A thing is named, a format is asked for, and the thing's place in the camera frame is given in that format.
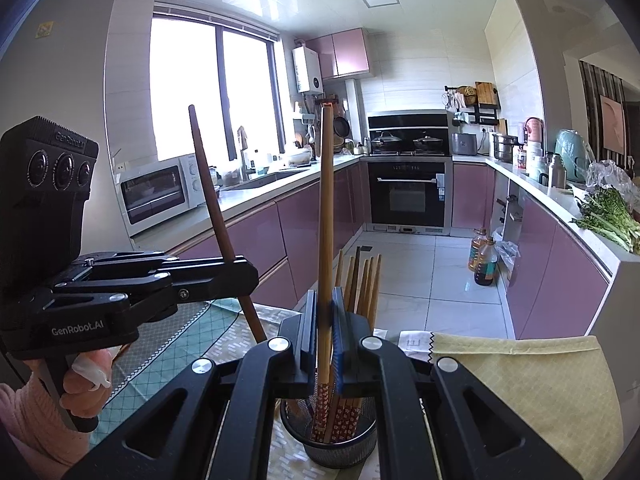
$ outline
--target pink sleeve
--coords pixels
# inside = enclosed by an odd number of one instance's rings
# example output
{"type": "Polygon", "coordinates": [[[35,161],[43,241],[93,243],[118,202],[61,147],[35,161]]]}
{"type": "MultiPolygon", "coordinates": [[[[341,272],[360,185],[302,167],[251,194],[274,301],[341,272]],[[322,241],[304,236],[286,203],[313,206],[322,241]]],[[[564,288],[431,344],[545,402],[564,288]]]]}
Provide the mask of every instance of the pink sleeve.
{"type": "Polygon", "coordinates": [[[64,426],[53,400],[34,375],[16,392],[0,384],[0,420],[43,480],[58,480],[89,449],[89,434],[64,426]]]}

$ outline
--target white microwave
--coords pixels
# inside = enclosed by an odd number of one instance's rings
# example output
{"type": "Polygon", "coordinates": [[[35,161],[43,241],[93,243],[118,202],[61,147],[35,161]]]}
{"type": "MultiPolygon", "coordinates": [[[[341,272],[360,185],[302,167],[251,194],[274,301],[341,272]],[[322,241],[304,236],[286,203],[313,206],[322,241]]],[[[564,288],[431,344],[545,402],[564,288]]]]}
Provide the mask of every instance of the white microwave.
{"type": "Polygon", "coordinates": [[[130,237],[204,202],[193,153],[116,173],[113,180],[130,237]]]}

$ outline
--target cooking oil bottle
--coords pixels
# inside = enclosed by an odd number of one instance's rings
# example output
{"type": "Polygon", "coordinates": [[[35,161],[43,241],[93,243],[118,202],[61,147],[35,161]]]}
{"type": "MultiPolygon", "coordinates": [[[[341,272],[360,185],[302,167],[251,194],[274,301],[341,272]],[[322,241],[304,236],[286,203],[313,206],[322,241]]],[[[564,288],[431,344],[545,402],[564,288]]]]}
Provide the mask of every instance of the cooking oil bottle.
{"type": "Polygon", "coordinates": [[[494,282],[498,266],[498,253],[495,252],[494,238],[489,236],[486,243],[478,251],[474,281],[478,285],[491,285],[494,282]]]}
{"type": "Polygon", "coordinates": [[[486,229],[483,227],[482,229],[474,229],[476,236],[473,240],[471,240],[471,249],[469,250],[469,270],[476,270],[476,258],[478,258],[478,251],[484,246],[486,243],[486,229]]]}

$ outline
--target sink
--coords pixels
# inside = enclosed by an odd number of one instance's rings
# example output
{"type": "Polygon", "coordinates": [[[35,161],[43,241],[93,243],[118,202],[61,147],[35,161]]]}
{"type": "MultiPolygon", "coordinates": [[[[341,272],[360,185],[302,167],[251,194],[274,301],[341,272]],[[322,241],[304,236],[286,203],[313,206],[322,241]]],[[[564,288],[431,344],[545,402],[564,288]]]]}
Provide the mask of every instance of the sink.
{"type": "Polygon", "coordinates": [[[258,187],[266,186],[267,184],[272,184],[277,180],[282,180],[283,178],[287,178],[291,175],[302,173],[303,171],[308,170],[308,168],[298,168],[296,170],[280,170],[276,173],[268,173],[263,176],[259,176],[258,178],[254,178],[249,182],[244,182],[242,184],[238,184],[237,186],[229,187],[223,189],[223,191],[236,190],[236,189],[256,189],[258,187]]]}

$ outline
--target leafy vegetables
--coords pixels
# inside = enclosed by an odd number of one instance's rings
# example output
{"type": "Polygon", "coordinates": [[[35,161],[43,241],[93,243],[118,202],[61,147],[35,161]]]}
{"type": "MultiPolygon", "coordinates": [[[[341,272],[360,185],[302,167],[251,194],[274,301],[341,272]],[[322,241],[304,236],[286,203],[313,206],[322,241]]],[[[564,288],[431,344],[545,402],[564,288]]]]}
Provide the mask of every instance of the leafy vegetables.
{"type": "Polygon", "coordinates": [[[572,222],[617,243],[633,254],[640,254],[640,224],[626,209],[620,192],[613,187],[597,187],[582,202],[578,200],[582,218],[572,222]]]}

